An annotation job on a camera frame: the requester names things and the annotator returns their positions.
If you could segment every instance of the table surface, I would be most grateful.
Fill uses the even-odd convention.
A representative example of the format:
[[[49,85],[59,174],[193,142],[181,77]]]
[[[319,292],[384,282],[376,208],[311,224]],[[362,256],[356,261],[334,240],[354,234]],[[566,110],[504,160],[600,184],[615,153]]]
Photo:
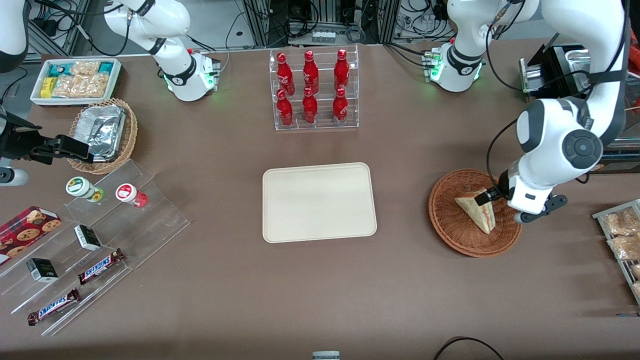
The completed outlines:
[[[501,77],[516,84],[518,59],[542,42],[492,44]],[[640,319],[614,317],[637,307],[591,219],[640,197],[637,177],[558,186],[569,204],[525,226],[504,255],[458,254],[428,220],[429,191],[447,172],[484,168],[489,141],[525,101],[488,67],[452,94],[383,46],[358,48],[360,128],[332,133],[276,133],[268,51],[232,53],[219,91],[191,103],[167,91],[150,56],[121,58],[116,94],[139,122],[133,158],[193,223],[53,337],[0,302],[0,358],[275,360],[335,349],[345,360],[430,359],[464,335],[506,359],[637,359]],[[77,112],[33,106],[29,120],[54,136],[68,133]],[[494,172],[521,154],[508,131],[494,147]],[[371,168],[375,235],[262,239],[267,169],[356,161]],[[15,165],[31,182],[1,188],[2,222],[70,200],[63,184],[79,173],[65,160]]]

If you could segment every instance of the acrylic bottle rack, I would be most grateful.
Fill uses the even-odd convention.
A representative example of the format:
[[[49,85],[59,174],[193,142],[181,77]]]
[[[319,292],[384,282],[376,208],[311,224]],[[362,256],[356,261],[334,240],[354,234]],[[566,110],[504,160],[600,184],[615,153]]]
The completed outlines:
[[[339,49],[346,49],[347,62],[349,63],[349,85],[346,88],[345,97],[349,106],[347,107],[346,123],[337,126],[333,123],[333,100],[335,99],[335,87],[333,85],[333,68],[338,56]],[[318,73],[320,80],[320,91],[316,94],[318,101],[318,119],[314,125],[305,122],[304,112],[302,108],[302,99],[304,98],[303,90],[305,81],[302,75],[302,69],[305,66],[305,51],[302,48],[287,48],[282,50],[271,50],[269,54],[269,78],[271,79],[271,100],[273,103],[273,119],[276,130],[314,130],[314,129],[342,129],[358,127],[360,124],[360,112],[358,109],[358,98],[360,96],[358,81],[358,47],[351,46],[328,46],[313,47],[314,59],[318,65]],[[293,96],[289,96],[289,101],[293,107],[293,126],[284,127],[278,116],[278,108],[276,102],[278,98],[276,92],[280,88],[278,82],[278,62],[276,55],[284,52],[287,55],[287,63],[293,71],[293,83],[296,92]]]
[[[12,314],[24,319],[24,326],[28,326],[27,317],[30,313],[66,295],[72,288],[77,288],[81,296],[79,303],[64,307],[33,327],[42,336],[56,334],[189,225],[189,221],[176,205],[164,197],[152,179],[153,175],[135,161],[127,161],[95,183],[104,190],[100,202],[91,203],[76,198],[62,206],[56,211],[62,225],[52,235],[39,240],[0,268],[2,301],[12,309]],[[116,199],[115,190],[123,183],[131,183],[146,193],[147,204],[135,208]],[[74,233],[74,227],[78,224],[93,228],[102,243],[98,251],[80,247]],[[77,275],[117,248],[122,250],[126,258],[81,286]],[[30,258],[51,260],[59,278],[49,284],[35,282],[26,266]]]

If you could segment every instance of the aluminum foil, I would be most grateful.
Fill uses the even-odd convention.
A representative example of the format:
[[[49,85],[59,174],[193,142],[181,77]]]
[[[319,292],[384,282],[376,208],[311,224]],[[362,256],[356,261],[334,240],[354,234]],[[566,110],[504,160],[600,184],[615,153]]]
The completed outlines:
[[[127,112],[120,106],[87,108],[80,114],[73,138],[89,145],[94,162],[118,157]]]

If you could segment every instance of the red bottle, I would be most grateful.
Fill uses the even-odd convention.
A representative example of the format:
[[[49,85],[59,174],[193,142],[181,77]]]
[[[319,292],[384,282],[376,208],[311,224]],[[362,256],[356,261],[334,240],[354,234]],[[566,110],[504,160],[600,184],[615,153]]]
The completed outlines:
[[[296,86],[293,85],[293,71],[287,63],[287,56],[284,53],[278,53],[276,55],[278,59],[278,82],[280,87],[283,88],[287,95],[292,96],[296,93]]]
[[[320,79],[318,65],[314,61],[314,52],[311,50],[305,51],[305,67],[302,69],[302,74],[305,77],[305,86],[309,86],[314,94],[317,94],[320,91]]]
[[[335,92],[333,100],[333,123],[342,126],[347,122],[347,99],[344,97],[344,88],[339,88]]]
[[[291,107],[291,102],[287,99],[287,94],[282,89],[278,89],[278,102],[276,102],[276,107],[278,108],[278,115],[280,116],[280,121],[282,122],[282,126],[291,127],[293,126],[293,108]]]
[[[333,87],[336,91],[340,87],[347,88],[349,85],[349,63],[347,62],[347,51],[345,49],[338,50],[338,61],[335,62],[333,76]]]
[[[302,107],[305,109],[305,121],[307,124],[315,124],[318,119],[318,101],[310,86],[305,88],[305,98],[302,99]]]

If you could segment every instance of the round wicker basket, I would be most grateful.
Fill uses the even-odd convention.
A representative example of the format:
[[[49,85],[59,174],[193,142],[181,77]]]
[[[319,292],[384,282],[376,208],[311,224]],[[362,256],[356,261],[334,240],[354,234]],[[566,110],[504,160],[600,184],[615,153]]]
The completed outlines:
[[[455,197],[493,185],[489,175],[476,169],[461,169],[441,177],[429,195],[429,218],[436,232],[449,246],[475,258],[488,258],[507,251],[520,237],[522,225],[514,220],[516,210],[504,199],[493,202],[495,228],[485,234]]]
[[[136,114],[131,111],[129,105],[120,100],[120,99],[109,99],[101,102],[96,102],[95,104],[89,105],[89,107],[99,107],[99,106],[107,106],[107,105],[118,105],[121,106],[127,112],[127,117],[125,118],[124,129],[122,130],[122,139],[120,141],[120,148],[118,149],[118,157],[116,160],[110,163],[93,163],[87,164],[82,161],[67,159],[71,164],[71,167],[78,171],[88,172],[94,175],[104,175],[108,174],[117,168],[119,168],[122,164],[124,164],[130,157],[133,152],[133,148],[136,145],[136,135],[138,135],[138,121],[136,120]],[[69,136],[73,136],[76,131],[76,126],[78,123],[78,119],[80,118],[80,114],[76,116],[76,120],[71,125],[71,130],[69,131]]]

